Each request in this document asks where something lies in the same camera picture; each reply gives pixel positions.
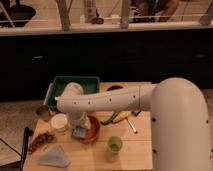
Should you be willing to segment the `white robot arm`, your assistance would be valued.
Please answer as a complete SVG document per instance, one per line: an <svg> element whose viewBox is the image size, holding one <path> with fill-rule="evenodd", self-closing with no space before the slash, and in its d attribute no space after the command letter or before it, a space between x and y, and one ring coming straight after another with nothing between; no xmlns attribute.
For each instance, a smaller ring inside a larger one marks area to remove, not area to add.
<svg viewBox="0 0 213 171"><path fill-rule="evenodd" d="M86 112L148 111L154 119L153 171L213 171L207 104L187 79L173 77L94 94L84 94L79 84L70 83L56 101L57 109L77 123Z"/></svg>

